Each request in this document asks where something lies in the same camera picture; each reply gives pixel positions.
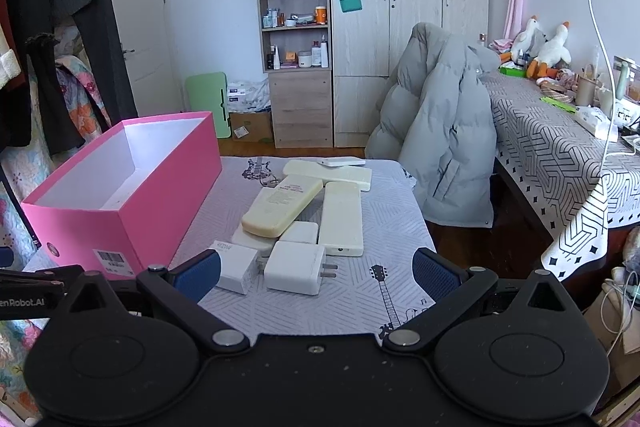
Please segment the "pink cardboard box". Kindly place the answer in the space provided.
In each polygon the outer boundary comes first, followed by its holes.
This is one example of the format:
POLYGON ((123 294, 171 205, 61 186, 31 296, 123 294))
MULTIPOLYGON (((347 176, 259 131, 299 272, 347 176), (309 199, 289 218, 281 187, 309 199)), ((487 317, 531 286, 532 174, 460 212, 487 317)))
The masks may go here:
POLYGON ((212 113, 129 119, 66 160, 22 208, 57 265, 129 280, 169 265, 221 171, 212 113))

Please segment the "white charger with prongs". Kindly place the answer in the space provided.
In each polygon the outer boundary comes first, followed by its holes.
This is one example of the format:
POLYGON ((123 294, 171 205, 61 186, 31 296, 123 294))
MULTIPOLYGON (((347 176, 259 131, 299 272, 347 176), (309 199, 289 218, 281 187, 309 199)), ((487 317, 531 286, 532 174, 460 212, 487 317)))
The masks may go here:
POLYGON ((265 265, 264 280, 272 291, 317 296, 322 279, 336 274, 337 265, 326 261, 323 246, 279 241, 265 265))

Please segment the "cream remote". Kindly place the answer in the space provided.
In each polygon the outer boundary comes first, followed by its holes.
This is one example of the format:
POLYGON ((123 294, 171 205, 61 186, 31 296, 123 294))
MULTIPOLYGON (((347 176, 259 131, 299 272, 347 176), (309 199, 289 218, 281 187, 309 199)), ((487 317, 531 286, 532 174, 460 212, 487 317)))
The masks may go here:
POLYGON ((309 176, 328 182, 350 182, 358 185, 361 191, 371 190, 372 170, 366 167, 342 166, 326 167, 310 160, 292 159, 283 167, 285 176, 309 176))
POLYGON ((361 257, 361 191, 356 183, 328 182, 324 187, 318 244, 328 256, 361 257))

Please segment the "flat white device underneath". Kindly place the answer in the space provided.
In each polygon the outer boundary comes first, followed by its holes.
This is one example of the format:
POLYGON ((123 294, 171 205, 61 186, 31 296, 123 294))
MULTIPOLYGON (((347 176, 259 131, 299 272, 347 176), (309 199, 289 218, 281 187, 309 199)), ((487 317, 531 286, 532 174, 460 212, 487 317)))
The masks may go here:
POLYGON ((242 225, 238 225, 231 237, 233 245, 254 249, 259 257, 269 257, 276 242, 277 239, 267 239, 267 237, 245 232, 242 225))

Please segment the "white adapter middle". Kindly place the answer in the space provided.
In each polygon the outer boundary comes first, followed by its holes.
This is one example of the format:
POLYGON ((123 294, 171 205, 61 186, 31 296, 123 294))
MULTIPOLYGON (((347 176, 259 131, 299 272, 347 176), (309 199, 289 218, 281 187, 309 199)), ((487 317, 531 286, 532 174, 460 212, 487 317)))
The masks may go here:
POLYGON ((280 236, 282 242, 315 244, 318 241, 319 225, 316 222, 294 221, 280 236))

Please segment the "small white remote rear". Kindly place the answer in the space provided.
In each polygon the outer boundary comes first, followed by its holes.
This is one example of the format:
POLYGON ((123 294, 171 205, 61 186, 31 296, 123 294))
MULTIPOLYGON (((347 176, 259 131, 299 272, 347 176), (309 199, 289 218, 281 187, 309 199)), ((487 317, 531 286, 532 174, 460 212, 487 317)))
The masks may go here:
POLYGON ((363 158, 352 156, 325 157, 319 159, 318 163, 328 168, 363 167, 366 165, 366 161, 363 158))

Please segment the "grey puffer jacket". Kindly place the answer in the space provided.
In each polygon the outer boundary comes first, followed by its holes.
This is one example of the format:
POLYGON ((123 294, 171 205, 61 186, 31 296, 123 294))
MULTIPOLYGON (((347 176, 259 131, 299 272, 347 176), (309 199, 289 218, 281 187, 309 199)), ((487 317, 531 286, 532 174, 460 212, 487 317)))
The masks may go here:
POLYGON ((364 153, 393 159, 416 180, 426 221, 489 228, 490 177, 497 131, 482 78, 499 57, 431 23, 411 36, 376 108, 380 117, 364 153))

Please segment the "green folding table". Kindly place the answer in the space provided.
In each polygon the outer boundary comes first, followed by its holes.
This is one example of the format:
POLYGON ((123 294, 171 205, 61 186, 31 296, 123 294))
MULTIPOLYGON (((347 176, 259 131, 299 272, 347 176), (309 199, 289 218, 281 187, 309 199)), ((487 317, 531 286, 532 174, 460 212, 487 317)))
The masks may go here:
POLYGON ((227 107, 228 81, 223 72, 186 78, 186 95, 192 112, 210 112, 218 139, 229 139, 231 127, 227 107))

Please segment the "white tissue packs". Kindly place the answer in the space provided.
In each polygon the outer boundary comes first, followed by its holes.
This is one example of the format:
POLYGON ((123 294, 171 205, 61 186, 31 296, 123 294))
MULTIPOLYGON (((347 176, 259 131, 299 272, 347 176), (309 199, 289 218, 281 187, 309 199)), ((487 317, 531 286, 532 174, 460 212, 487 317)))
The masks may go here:
POLYGON ((270 109, 269 80, 235 81, 228 84, 227 108, 230 113, 254 114, 270 109))

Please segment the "white goose plush left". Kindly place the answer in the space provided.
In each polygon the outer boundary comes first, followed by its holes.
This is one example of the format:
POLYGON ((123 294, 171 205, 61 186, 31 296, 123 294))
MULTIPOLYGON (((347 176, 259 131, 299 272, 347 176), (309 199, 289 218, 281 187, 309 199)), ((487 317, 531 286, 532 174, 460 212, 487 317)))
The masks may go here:
POLYGON ((522 65, 531 60, 546 42, 538 17, 532 16, 525 28, 514 38, 510 49, 511 60, 522 65))

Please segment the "white goose plush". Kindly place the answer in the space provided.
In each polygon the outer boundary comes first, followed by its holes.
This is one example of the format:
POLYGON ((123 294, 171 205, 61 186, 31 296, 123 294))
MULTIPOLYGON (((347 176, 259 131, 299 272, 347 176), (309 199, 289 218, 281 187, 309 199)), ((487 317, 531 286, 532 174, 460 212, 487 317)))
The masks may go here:
POLYGON ((511 60, 522 65, 531 60, 546 42, 538 17, 532 16, 525 28, 514 38, 510 49, 511 60))
POLYGON ((566 65, 572 64, 570 50, 565 45, 569 30, 568 20, 555 29, 555 35, 540 48, 537 56, 529 63, 526 70, 528 79, 547 77, 548 70, 555 68, 559 62, 564 62, 566 65))

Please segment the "white goose plush right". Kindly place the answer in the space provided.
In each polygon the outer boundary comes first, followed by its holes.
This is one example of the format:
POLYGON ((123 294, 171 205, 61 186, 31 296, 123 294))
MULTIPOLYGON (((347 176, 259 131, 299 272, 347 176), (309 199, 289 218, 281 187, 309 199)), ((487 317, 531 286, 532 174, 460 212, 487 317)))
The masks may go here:
POLYGON ((537 56, 529 63, 526 70, 528 79, 547 77, 548 70, 555 68, 559 62, 564 62, 566 65, 572 64, 570 50, 565 45, 569 30, 568 20, 555 29, 555 35, 540 48, 537 56))

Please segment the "light wood wardrobe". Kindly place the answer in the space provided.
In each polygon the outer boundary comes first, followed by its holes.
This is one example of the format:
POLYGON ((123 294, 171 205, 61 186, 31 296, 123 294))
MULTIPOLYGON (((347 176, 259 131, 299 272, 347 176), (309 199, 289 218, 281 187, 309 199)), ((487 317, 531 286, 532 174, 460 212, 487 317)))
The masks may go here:
POLYGON ((333 143, 363 147, 378 124, 385 91, 417 23, 431 23, 473 42, 488 33, 488 0, 360 0, 346 12, 331 0, 333 143))

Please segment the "orange bottle on shelf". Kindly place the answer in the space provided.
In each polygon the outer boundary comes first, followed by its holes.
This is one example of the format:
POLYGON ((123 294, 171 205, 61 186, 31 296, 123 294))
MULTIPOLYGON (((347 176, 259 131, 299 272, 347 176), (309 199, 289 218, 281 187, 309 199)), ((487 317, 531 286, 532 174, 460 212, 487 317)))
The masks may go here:
POLYGON ((328 20, 325 6, 316 6, 314 8, 314 22, 318 25, 325 25, 328 20))

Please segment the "wooden shelf unit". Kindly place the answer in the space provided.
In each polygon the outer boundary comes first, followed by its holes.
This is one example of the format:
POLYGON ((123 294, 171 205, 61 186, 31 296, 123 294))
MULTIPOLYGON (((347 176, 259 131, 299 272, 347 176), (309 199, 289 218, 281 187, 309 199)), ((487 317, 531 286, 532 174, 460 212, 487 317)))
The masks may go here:
POLYGON ((258 0, 276 147, 333 145, 330 0, 258 0), (325 25, 314 8, 325 6, 325 25))

